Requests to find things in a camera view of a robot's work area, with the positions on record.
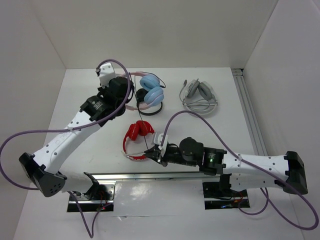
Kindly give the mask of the pink blue cat-ear headphones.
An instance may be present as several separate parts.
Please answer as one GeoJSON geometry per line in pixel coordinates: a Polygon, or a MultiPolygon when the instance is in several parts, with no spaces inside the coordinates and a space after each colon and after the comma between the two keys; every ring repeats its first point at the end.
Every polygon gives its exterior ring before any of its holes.
{"type": "Polygon", "coordinates": [[[141,77],[139,84],[141,88],[136,92],[136,107],[125,105],[125,108],[130,111],[147,110],[149,108],[161,105],[164,100],[164,84],[155,74],[143,71],[132,72],[134,77],[141,77]]]}

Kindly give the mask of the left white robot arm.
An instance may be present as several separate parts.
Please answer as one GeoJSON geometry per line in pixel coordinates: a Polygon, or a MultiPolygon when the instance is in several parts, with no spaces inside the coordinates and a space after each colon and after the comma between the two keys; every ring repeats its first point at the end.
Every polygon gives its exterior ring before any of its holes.
{"type": "Polygon", "coordinates": [[[65,160],[90,135],[97,132],[107,121],[125,113],[132,97],[134,84],[127,78],[117,76],[110,80],[107,87],[99,87],[97,95],[89,97],[79,112],[65,128],[45,147],[33,154],[23,153],[19,157],[28,178],[45,197],[51,197],[59,191],[72,191],[92,200],[106,188],[90,174],[83,173],[79,177],[65,176],[60,168],[65,160]]]}

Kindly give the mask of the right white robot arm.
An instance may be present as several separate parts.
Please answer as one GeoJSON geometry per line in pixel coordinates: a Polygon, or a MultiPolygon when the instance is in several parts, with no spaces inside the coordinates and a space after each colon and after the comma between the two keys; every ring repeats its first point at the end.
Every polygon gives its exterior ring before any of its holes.
{"type": "Polygon", "coordinates": [[[218,190],[223,196],[248,189],[281,188],[288,194],[308,193],[305,166],[299,154],[260,156],[235,153],[225,149],[205,147],[191,137],[179,145],[155,141],[144,156],[162,166],[178,164],[198,167],[208,176],[219,176],[218,190]]]}

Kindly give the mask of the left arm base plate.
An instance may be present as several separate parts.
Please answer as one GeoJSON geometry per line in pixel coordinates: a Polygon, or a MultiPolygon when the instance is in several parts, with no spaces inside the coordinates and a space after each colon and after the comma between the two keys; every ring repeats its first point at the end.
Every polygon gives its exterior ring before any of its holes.
{"type": "Polygon", "coordinates": [[[72,192],[67,204],[68,213],[79,212],[76,200],[84,213],[113,212],[114,198],[116,191],[115,181],[102,181],[99,183],[99,189],[94,195],[88,195],[80,192],[72,192]]]}

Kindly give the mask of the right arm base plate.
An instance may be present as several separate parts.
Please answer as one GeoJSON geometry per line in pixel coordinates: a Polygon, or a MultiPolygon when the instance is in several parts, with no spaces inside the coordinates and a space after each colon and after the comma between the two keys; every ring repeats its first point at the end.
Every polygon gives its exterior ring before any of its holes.
{"type": "Polygon", "coordinates": [[[221,190],[218,182],[203,182],[202,188],[206,210],[237,209],[239,204],[241,208],[250,208],[246,190],[221,190]]]}

